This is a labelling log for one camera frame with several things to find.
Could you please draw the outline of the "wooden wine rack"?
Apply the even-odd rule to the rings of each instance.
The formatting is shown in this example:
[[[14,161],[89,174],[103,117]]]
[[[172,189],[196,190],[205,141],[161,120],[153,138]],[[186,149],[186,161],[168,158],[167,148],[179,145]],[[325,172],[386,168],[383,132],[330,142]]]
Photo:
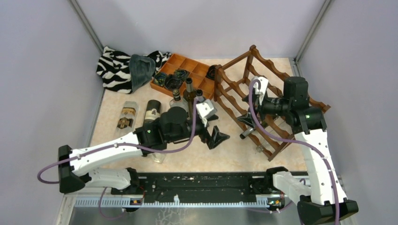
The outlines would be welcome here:
[[[252,95],[249,95],[249,103],[243,102],[242,98],[246,95],[239,85],[244,83],[249,85],[249,73],[261,76],[252,65],[256,58],[262,65],[275,74],[284,82],[283,90],[268,84],[267,90],[271,90],[276,97],[269,97],[268,93],[262,102],[262,111],[265,117],[256,117],[255,127],[249,127],[237,120],[237,117],[247,113],[254,116]],[[247,59],[244,75],[238,81],[231,81],[225,70],[237,64],[243,59]],[[227,114],[244,130],[249,128],[259,132],[264,139],[270,138],[275,141],[273,144],[274,152],[268,154],[263,152],[269,161],[272,161],[294,140],[294,135],[304,132],[310,134],[312,130],[320,129],[326,131],[327,125],[324,113],[330,108],[323,102],[313,100],[308,94],[308,82],[303,77],[291,77],[287,73],[282,73],[276,69],[273,61],[264,59],[255,45],[249,51],[233,59],[227,64],[217,65],[214,80],[214,99],[227,112]]]

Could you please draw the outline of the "dark wine bottle front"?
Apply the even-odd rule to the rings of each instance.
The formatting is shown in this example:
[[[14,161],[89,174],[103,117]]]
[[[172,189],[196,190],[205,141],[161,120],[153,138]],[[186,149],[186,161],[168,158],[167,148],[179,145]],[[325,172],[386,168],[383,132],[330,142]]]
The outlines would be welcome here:
[[[196,90],[195,99],[197,100],[197,104],[200,104],[200,103],[202,103],[205,100],[205,98],[203,96],[203,91],[201,89],[197,89]]]

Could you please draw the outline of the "dark wine bottle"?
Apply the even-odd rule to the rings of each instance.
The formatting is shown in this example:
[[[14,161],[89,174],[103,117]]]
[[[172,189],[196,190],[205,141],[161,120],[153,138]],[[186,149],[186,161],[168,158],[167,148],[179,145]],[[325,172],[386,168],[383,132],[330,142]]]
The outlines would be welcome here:
[[[200,104],[200,103],[202,103],[205,100],[205,98],[203,96],[203,91],[201,89],[197,89],[196,90],[195,99],[197,100],[197,104]]]
[[[153,122],[161,115],[161,102],[151,99],[147,102],[143,124]]]
[[[186,84],[186,89],[183,93],[183,97],[188,103],[188,108],[192,109],[193,101],[196,97],[196,90],[193,87],[193,80],[191,78],[189,78],[189,77],[186,78],[185,84]]]

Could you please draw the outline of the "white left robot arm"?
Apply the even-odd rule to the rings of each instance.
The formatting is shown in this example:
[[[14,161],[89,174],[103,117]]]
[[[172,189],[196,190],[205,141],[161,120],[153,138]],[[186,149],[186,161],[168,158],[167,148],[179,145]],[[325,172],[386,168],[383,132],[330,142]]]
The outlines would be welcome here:
[[[69,194],[84,187],[110,187],[116,192],[135,194],[141,187],[135,169],[102,169],[101,166],[148,155],[151,149],[166,152],[167,144],[188,141],[192,135],[197,135],[210,150],[230,138],[217,126],[209,133],[207,123],[202,120],[198,112],[189,119],[183,108],[172,107],[154,121],[113,141],[84,149],[63,145],[58,148],[59,191]]]

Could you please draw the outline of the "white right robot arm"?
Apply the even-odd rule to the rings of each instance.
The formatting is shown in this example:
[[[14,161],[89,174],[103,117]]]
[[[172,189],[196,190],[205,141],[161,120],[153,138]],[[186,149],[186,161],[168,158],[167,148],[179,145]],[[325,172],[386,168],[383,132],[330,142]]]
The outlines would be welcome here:
[[[261,120],[267,116],[283,117],[291,127],[293,138],[287,143],[299,144],[304,156],[309,186],[297,180],[286,168],[268,170],[264,187],[270,193],[286,194],[297,206],[304,225],[339,224],[359,211],[358,204],[344,192],[328,145],[327,125],[320,108],[310,105],[308,82],[302,77],[288,77],[283,83],[282,97],[268,97],[268,80],[254,77],[244,101],[249,112],[240,122],[265,133]]]

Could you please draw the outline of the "standing dark wine bottle back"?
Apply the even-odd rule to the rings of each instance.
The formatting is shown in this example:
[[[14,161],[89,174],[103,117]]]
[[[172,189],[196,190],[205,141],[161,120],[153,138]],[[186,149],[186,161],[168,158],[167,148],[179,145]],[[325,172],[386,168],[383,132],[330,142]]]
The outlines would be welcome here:
[[[188,108],[192,109],[193,101],[196,97],[196,90],[193,87],[193,80],[191,78],[189,78],[189,77],[186,78],[185,84],[186,84],[186,89],[183,93],[183,97],[188,103]]]

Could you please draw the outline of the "standing clear bottle black cap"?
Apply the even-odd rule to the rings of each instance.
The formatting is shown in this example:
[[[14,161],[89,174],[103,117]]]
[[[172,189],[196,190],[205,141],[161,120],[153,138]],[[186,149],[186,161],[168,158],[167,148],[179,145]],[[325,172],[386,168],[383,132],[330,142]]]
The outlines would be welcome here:
[[[188,113],[189,112],[188,103],[183,97],[181,97],[179,89],[173,89],[172,94],[173,94],[173,99],[170,101],[169,106],[171,108],[181,107]]]

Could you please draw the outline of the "dark wine bottle lying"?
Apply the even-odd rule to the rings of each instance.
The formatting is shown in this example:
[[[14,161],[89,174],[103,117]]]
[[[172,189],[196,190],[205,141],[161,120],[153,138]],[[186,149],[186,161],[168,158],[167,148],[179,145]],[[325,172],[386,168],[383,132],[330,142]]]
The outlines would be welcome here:
[[[143,124],[153,122],[161,115],[161,102],[151,99],[147,102]]]

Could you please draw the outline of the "small clear glass bottle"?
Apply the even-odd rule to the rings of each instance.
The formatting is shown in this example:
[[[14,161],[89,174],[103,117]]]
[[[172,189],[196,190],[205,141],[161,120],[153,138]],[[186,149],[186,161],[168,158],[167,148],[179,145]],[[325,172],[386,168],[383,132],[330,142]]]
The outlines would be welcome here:
[[[148,155],[154,162],[162,164],[165,160],[166,155],[163,153],[151,153]]]

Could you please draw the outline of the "clear liquor bottle gold label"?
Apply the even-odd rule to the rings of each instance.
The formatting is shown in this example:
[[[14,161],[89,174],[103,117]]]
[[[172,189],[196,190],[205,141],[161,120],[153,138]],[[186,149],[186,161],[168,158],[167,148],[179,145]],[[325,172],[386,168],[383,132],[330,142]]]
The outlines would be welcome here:
[[[122,137],[134,131],[139,106],[135,101],[126,101],[122,107],[113,138]]]

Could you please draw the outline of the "black rolled item right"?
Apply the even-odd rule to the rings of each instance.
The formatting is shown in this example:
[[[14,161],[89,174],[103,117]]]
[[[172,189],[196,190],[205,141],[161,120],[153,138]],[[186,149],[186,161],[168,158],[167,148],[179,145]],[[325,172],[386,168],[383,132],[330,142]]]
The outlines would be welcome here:
[[[217,67],[217,65],[211,65],[208,68],[208,71],[206,73],[206,78],[213,80],[213,81],[215,80],[216,67]]]

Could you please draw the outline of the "orange wooden compartment tray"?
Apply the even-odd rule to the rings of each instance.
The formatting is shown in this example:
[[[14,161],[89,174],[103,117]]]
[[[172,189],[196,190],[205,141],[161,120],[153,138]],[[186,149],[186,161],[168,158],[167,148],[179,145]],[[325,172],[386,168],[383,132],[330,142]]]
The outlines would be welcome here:
[[[172,91],[164,87],[166,77],[174,75],[182,79],[183,84],[179,89],[180,93],[185,91],[185,80],[189,77],[193,80],[194,89],[201,89],[205,98],[212,99],[214,96],[214,81],[206,78],[209,67],[209,65],[175,53],[164,63],[157,75],[150,82],[150,86],[154,90],[172,96]]]

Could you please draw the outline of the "zebra striped cloth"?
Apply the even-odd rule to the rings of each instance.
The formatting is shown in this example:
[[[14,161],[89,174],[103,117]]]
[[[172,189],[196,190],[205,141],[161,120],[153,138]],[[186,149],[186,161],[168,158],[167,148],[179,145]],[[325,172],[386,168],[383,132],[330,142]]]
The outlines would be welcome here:
[[[155,72],[152,78],[159,72],[165,62],[171,57],[171,52],[154,51],[148,55],[155,61]],[[105,46],[97,63],[96,74],[101,77],[104,89],[114,92],[132,94],[129,61],[131,55]]]

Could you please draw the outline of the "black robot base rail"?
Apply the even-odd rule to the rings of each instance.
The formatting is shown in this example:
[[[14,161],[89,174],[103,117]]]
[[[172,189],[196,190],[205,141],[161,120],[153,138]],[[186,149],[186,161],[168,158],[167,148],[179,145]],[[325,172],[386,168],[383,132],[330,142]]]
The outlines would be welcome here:
[[[103,197],[79,196],[77,207],[250,208],[282,210],[293,203],[272,190],[266,172],[141,173],[133,194],[112,190]]]

